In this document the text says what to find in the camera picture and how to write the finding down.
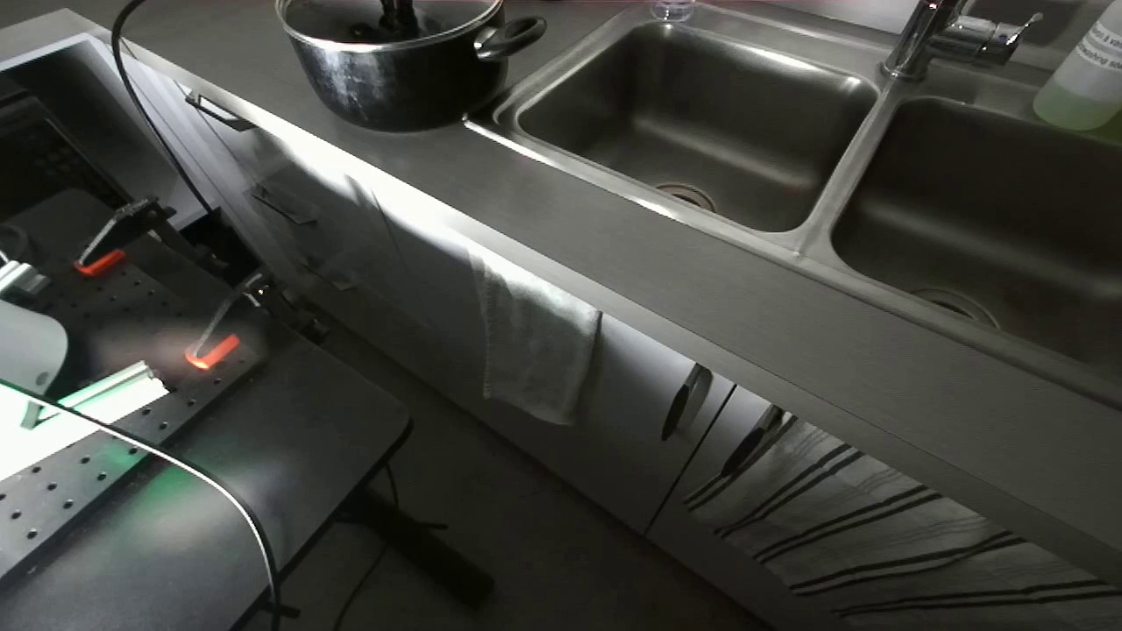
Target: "wire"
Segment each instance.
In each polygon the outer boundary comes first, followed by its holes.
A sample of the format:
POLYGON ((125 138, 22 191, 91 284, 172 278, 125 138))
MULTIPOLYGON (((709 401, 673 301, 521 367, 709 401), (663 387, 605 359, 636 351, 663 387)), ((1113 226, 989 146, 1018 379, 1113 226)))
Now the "wire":
MULTIPOLYGON (((396 488, 396 472, 393 465, 385 462, 385 481, 388 481, 388 502, 393 502, 393 517, 399 517, 399 488, 396 488)), ((359 596, 366 593, 366 586, 375 580, 379 563, 388 558, 388 545, 393 545, 393 532, 381 540, 379 555, 373 558, 373 563, 359 575, 359 583, 351 586, 339 613, 337 613, 337 624, 333 631, 345 631, 359 596)))
POLYGON ((106 424, 106 421, 99 421, 99 417, 88 417, 88 415, 72 412, 72 408, 42 401, 42 398, 34 398, 34 394, 7 384, 7 379, 0 379, 0 387, 7 387, 12 394, 22 394, 25 401, 30 401, 30 405, 40 405, 40 408, 47 408, 47 412, 51 412, 51 415, 78 417, 78 421, 99 428, 103 434, 112 434, 112 438, 141 448, 141 452, 147 452, 147 456, 158 456, 158 459, 164 459, 169 465, 175 465, 175 471, 196 477, 199 484, 214 488, 214 490, 242 517, 245 528, 251 532, 256 555, 259 555, 264 573, 265 573, 270 628, 275 628, 275 631, 280 628, 278 561, 275 561, 275 552, 270 552, 270 540, 265 540, 264 526, 259 526, 256 517, 240 502, 236 490, 227 490, 227 488, 223 488, 220 481, 214 481, 206 471, 199 471, 199 465, 193 465, 193 462, 186 462, 186 459, 180 459, 180 456, 172 456, 172 452, 164 452, 164 448, 158 448, 158 444, 150 444, 150 441, 145 441, 145 438, 137 438, 137 434, 129 434, 129 431, 122 431, 122 428, 112 428, 112 424, 106 424))
POLYGON ((129 19, 141 12, 141 5, 145 5, 145 0, 129 0, 129 5, 117 15, 117 22, 112 22, 112 38, 110 38, 110 43, 112 43, 112 66, 117 66, 118 84, 125 89, 129 103, 137 105, 141 119, 147 122, 147 129, 153 135, 153 140, 158 140, 162 152, 169 153, 172 169, 175 169, 180 178, 186 181, 186 191, 199 201, 199 208, 203 208, 206 213, 219 213, 219 212, 206 202, 206 195, 199 194, 199 185, 188 178, 186 165, 181 165, 180 153, 172 152, 172 145, 169 145, 169 138, 162 135, 162 128, 158 128, 158 122, 150 119, 150 114, 145 109, 145 103, 141 103, 141 94, 137 94, 137 89, 132 89, 132 76, 129 76, 129 70, 125 70, 125 60, 122 60, 122 53, 118 53, 122 35, 125 35, 125 26, 129 26, 129 19))

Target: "sink basin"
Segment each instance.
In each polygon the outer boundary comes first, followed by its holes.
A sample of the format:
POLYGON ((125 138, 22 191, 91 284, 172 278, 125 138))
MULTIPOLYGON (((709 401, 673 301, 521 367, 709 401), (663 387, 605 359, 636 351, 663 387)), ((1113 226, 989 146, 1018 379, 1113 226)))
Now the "sink basin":
POLYGON ((903 103, 833 253, 963 323, 1122 372, 1118 177, 1118 146, 903 103))
POLYGON ((529 138, 759 233, 801 228, 877 90, 645 26, 519 114, 529 138))

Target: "stainless steel counter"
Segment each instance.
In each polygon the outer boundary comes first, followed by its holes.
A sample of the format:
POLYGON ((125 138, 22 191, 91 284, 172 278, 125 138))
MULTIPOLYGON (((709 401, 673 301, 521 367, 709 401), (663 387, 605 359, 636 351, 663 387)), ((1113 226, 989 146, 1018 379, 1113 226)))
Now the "stainless steel counter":
MULTIPOLYGON (((663 221, 464 128, 407 138, 355 129, 316 103, 265 0, 193 12, 186 0, 169 5, 164 15, 137 22, 132 35, 145 47, 214 82, 196 89, 278 135, 292 158, 361 191, 393 221, 451 253, 525 268, 1122 583, 1115 405, 1006 364, 773 255, 663 221)), ((612 12, 513 5, 513 15, 550 19, 550 35, 513 62, 513 76, 555 60, 612 12)), ((0 35, 0 60, 72 33, 95 26, 72 15, 22 26, 0 35)))

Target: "stainless steel sink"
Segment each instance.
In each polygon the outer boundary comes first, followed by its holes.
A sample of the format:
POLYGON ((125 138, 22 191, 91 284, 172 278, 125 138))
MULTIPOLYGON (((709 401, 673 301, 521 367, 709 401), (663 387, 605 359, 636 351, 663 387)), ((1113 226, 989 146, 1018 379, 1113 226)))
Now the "stainless steel sink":
POLYGON ((975 327, 1122 372, 1122 152, 950 103, 898 109, 839 255, 975 327))
POLYGON ((624 15, 471 128, 997 359, 1122 405, 1122 152, 1027 117, 1027 66, 877 75, 801 15, 624 15))
POLYGON ((759 233, 805 221, 877 90, 778 53, 645 26, 519 128, 759 233))

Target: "towel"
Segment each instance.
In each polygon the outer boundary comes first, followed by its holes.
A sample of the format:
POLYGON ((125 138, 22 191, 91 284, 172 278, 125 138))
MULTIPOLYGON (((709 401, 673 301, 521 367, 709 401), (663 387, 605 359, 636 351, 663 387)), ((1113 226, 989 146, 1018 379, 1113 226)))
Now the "towel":
POLYGON ((541 278, 484 264, 484 398, 545 424, 576 424, 598 311, 541 278))

